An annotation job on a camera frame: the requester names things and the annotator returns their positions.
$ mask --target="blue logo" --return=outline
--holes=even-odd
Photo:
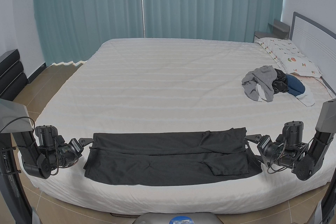
[[[169,224],[195,224],[191,218],[178,216],[174,217]]]

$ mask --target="white bed sheet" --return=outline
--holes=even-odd
[[[105,42],[47,104],[37,125],[54,125],[66,142],[94,132],[219,131],[246,127],[273,140],[287,121],[304,122],[303,141],[315,134],[322,103],[330,100],[314,78],[303,78],[316,103],[306,107],[279,93],[271,103],[250,100],[241,86],[248,71],[277,67],[259,45],[187,39],[119,39]],[[86,147],[78,164],[47,180],[28,176],[50,196],[82,207],[120,214],[146,212],[244,213],[279,204],[331,179],[332,143],[310,180],[290,170],[191,186],[107,185],[84,177]]]

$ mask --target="bed headboard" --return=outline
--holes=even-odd
[[[289,39],[312,60],[322,72],[322,79],[336,91],[336,34],[317,22],[293,13]]]

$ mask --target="tile floor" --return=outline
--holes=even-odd
[[[15,102],[26,105],[29,115],[36,119],[48,101],[78,67],[73,64],[48,67],[20,92]],[[35,188],[25,174],[21,173],[20,178],[28,200],[37,209],[37,213],[44,224],[131,224],[134,221],[134,219],[115,217],[109,213],[82,208],[57,200]],[[327,185],[264,210],[237,215],[218,215],[218,217],[224,224],[289,224],[292,222],[302,224],[308,220],[326,190]],[[3,224],[14,223],[1,195],[0,218],[0,222]]]

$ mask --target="pillow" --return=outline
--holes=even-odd
[[[320,78],[318,67],[294,45],[291,40],[264,37],[256,40],[286,74]]]

